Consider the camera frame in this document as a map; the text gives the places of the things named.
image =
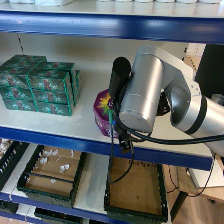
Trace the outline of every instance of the stack of green boxes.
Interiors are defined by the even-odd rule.
[[[38,111],[71,116],[80,95],[74,63],[41,62],[28,75]]]
[[[46,57],[15,55],[0,66],[0,94],[7,109],[37,111],[27,75],[41,61]]]
[[[23,61],[18,62],[18,58],[22,57]],[[41,60],[38,63],[34,62],[34,57]],[[3,66],[9,65],[12,67],[7,73],[8,67]],[[0,94],[7,109],[72,115],[81,90],[80,71],[74,69],[74,63],[46,62],[46,57],[16,55],[3,66],[0,67]]]

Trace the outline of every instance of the purple object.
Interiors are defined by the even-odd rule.
[[[112,109],[113,102],[108,93],[108,89],[100,92],[93,105],[93,112],[95,114],[95,122],[103,135],[110,137],[110,124],[108,110]]]

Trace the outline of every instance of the metal shelf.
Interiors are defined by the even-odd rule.
[[[0,99],[0,137],[110,155],[111,140],[102,135],[93,113],[97,94],[108,88],[109,74],[110,71],[103,70],[82,71],[81,98],[72,117],[7,110]],[[156,118],[152,136],[164,139],[190,138],[171,126],[169,116]],[[118,141],[115,140],[115,143],[115,156],[131,158],[131,153],[121,154]],[[134,146],[136,160],[204,170],[209,170],[212,162],[211,152],[204,144],[189,147],[143,142]]]
[[[109,163],[108,156],[88,154],[82,172],[82,177],[79,183],[79,189],[75,199],[75,204],[72,209],[32,201],[28,199],[28,197],[23,192],[18,191],[16,188],[17,181],[19,179],[19,176],[25,169],[25,166],[29,161],[30,157],[32,156],[36,146],[37,145],[35,144],[29,145],[25,154],[21,158],[20,162],[14,169],[13,174],[11,175],[7,184],[2,190],[0,199],[3,199],[1,196],[5,195],[8,196],[8,201],[12,201],[14,203],[35,206],[43,209],[48,209],[51,211],[61,212],[69,215],[75,215],[87,219],[99,220],[111,224],[127,224],[126,222],[109,219],[106,215],[106,212],[104,211],[103,202],[104,202],[104,193],[106,188],[106,178]],[[34,221],[32,220],[34,219],[34,216],[32,215],[33,211],[34,208],[29,210],[29,212],[27,213],[28,222]],[[35,223],[43,223],[43,222],[41,222],[40,220],[36,220]]]
[[[20,204],[15,214],[0,212],[0,216],[20,221],[26,221],[26,215],[29,211],[29,208],[30,208],[29,205]]]
[[[0,5],[0,31],[224,43],[223,4],[78,0],[61,7]]]

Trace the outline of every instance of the wall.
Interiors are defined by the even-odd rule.
[[[188,46],[187,43],[163,41],[16,33],[0,33],[0,43],[1,62],[14,54],[22,54],[21,43],[24,54],[46,55],[49,61],[76,62],[77,69],[86,66],[104,69],[119,56],[127,57],[133,63],[137,49],[144,44],[158,46],[182,59]]]

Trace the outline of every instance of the black tray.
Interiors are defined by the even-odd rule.
[[[0,211],[15,214],[19,204],[0,200]]]
[[[51,224],[81,224],[82,218],[54,212],[42,208],[36,208],[34,215],[41,218],[42,221]]]
[[[165,191],[164,180],[163,180],[162,166],[160,164],[157,164],[157,172],[158,172],[158,181],[159,181],[159,188],[160,188],[159,194],[161,199],[162,215],[150,214],[146,212],[140,212],[140,211],[134,211],[134,210],[110,206],[110,184],[107,179],[106,191],[104,196],[104,210],[107,212],[108,218],[126,221],[130,223],[137,223],[137,224],[142,224],[142,223],[152,224],[152,223],[167,222],[168,209],[167,209],[167,201],[166,201],[166,193],[165,193],[166,191]]]
[[[40,201],[47,204],[59,205],[59,206],[67,207],[67,208],[73,208],[76,193],[79,186],[79,181],[80,181],[82,170],[85,163],[86,153],[81,153],[77,171],[73,181],[73,187],[72,187],[72,190],[70,191],[70,196],[66,197],[66,196],[62,196],[58,194],[52,194],[45,191],[34,190],[34,189],[29,189],[25,187],[26,182],[29,179],[29,173],[32,172],[37,160],[42,154],[43,149],[44,149],[43,145],[37,146],[30,161],[27,163],[25,170],[23,171],[22,175],[19,178],[19,181],[17,183],[17,189],[19,191],[23,191],[31,200]]]
[[[28,145],[29,143],[14,141],[0,159],[0,190],[5,186]]]
[[[89,224],[107,224],[107,223],[106,222],[95,221],[95,220],[90,219],[89,220]]]

